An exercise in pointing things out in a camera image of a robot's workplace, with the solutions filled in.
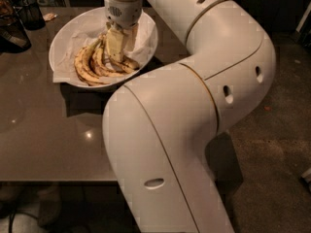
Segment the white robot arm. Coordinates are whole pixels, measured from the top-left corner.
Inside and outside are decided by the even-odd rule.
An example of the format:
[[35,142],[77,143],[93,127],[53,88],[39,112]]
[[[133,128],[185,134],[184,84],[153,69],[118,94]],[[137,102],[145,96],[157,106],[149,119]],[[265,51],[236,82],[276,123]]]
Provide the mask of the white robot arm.
[[[125,28],[138,0],[105,0]],[[106,152],[141,233],[234,233],[205,148],[271,87],[276,54],[232,0],[147,0],[188,57],[121,86],[103,115]]]

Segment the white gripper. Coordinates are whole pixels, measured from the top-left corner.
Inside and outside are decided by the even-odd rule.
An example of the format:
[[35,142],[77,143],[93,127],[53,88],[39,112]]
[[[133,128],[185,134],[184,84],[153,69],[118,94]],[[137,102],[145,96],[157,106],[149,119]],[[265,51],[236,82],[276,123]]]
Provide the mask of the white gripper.
[[[106,49],[110,58],[123,62],[124,33],[125,49],[133,51],[138,32],[137,22],[142,14],[142,0],[104,0],[104,3],[106,18],[113,24],[107,24]],[[114,25],[125,29],[124,33]]]

